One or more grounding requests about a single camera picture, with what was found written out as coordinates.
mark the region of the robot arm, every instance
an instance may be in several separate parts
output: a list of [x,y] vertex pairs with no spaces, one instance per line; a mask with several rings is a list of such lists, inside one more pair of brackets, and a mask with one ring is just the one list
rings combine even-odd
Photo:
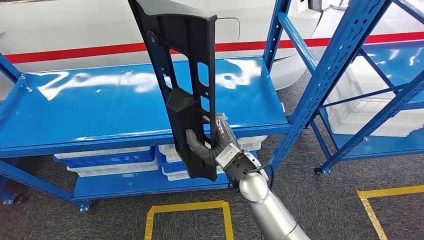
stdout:
[[[240,154],[251,161],[254,156],[243,152],[230,143],[216,158],[218,164],[227,173],[231,165],[237,165]],[[267,184],[267,175],[247,172],[239,180],[241,195],[250,205],[250,214],[265,240],[309,240],[309,237],[296,223],[289,210],[273,194]]]
[[[251,215],[266,240],[308,240],[287,208],[268,188],[260,163],[240,150],[227,119],[215,115],[215,21],[206,14],[170,0],[128,0],[140,29],[165,102],[175,143],[191,178],[215,181],[218,164],[250,204]],[[192,93],[180,88],[170,51],[188,58]],[[198,75],[208,68],[208,84]],[[165,82],[170,79],[171,87]],[[202,108],[201,97],[209,99]],[[209,124],[210,134],[204,124]]]
[[250,152],[239,148],[226,118],[217,114],[217,145],[209,149],[187,130],[190,148],[202,158],[214,158],[229,178],[238,185],[250,205],[250,214],[265,240],[309,240],[289,210],[268,187],[268,176]]

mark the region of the car body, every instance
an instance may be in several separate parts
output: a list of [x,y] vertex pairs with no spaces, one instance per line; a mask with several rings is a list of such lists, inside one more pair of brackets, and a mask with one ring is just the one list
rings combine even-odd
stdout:
[[[173,0],[190,7],[217,14],[215,42],[227,46],[217,51],[217,58],[262,55],[269,31],[274,0]],[[309,39],[321,13],[309,9],[307,0],[292,0],[290,20],[304,39]],[[283,33],[281,39],[288,40]],[[0,2],[0,53],[53,52],[90,50],[102,46],[141,43],[127,0],[38,0]],[[182,55],[174,54],[174,60]],[[295,82],[306,67],[294,48],[279,49],[271,77],[276,89]],[[146,51],[118,54],[91,54],[86,57],[29,61],[16,64],[21,72],[75,69],[148,63]],[[12,84],[0,76],[0,100]]]

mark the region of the floor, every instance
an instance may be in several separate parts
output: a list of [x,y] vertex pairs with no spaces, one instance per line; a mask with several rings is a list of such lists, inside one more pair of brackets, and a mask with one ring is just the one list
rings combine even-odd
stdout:
[[[316,57],[323,51],[313,49]],[[278,91],[289,112],[297,104],[309,77],[306,72],[294,85]],[[265,140],[258,151],[261,161],[270,158],[279,139],[280,136],[270,136]],[[273,187],[273,192],[313,240],[379,239],[356,190],[424,184],[423,155],[344,162],[328,175],[315,175],[313,168],[323,159],[314,133],[305,129],[276,172]],[[76,176],[50,156],[27,158],[20,163],[36,176],[68,190],[75,183]],[[87,213],[79,213],[75,207],[45,194],[26,191],[29,199],[25,203],[0,205],[0,239],[143,239],[151,206],[216,200],[229,203],[234,239],[261,239],[248,204],[235,190],[100,200]],[[423,193],[415,193],[371,198],[369,202],[388,239],[421,240],[423,200]],[[155,214],[152,239],[225,239],[223,211],[217,208]]]
[[[424,0],[407,0],[417,9],[424,11]],[[329,7],[323,12],[312,38],[331,38],[339,25],[344,11]],[[371,35],[417,33],[424,31],[424,25],[396,4],[391,4],[378,21]]]

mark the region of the blue metal shelf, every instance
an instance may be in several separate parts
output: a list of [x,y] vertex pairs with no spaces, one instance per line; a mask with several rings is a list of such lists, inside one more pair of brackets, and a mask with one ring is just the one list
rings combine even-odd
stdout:
[[[188,62],[173,65],[192,91]],[[216,111],[239,138],[290,128],[262,57],[216,60]],[[0,138],[0,158],[173,143],[151,64],[23,73],[0,108]]]
[[[363,56],[389,87],[410,83],[424,66],[424,41],[363,46]],[[424,91],[404,108],[424,108]]]
[[[353,135],[334,134],[330,131],[327,111],[319,110],[322,122],[329,129],[331,139],[338,149],[343,147]],[[390,157],[396,155],[424,153],[424,128],[411,132],[407,137],[367,136],[368,141],[362,141],[347,153],[342,160],[357,160],[364,158]]]
[[145,194],[228,188],[225,174],[218,174],[215,182],[205,178],[169,181],[162,170],[136,173],[78,177],[73,200],[96,200]]

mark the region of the yellow floor marking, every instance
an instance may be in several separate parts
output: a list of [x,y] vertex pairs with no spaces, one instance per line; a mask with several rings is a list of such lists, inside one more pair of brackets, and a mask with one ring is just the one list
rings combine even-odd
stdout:
[[424,185],[393,187],[393,188],[366,190],[366,191],[356,190],[356,193],[358,194],[358,197],[360,201],[362,202],[362,205],[365,208],[365,211],[368,214],[368,217],[371,220],[371,223],[374,226],[375,231],[377,232],[380,240],[388,240],[380,224],[380,221],[377,219],[377,216],[374,213],[374,210],[371,207],[371,204],[368,201],[368,199],[395,196],[395,195],[404,195],[404,194],[424,193]]
[[154,215],[158,213],[219,209],[222,208],[224,216],[225,236],[227,240],[234,240],[233,226],[231,224],[230,205],[225,201],[204,201],[171,205],[152,206],[147,213],[144,240],[152,240]]

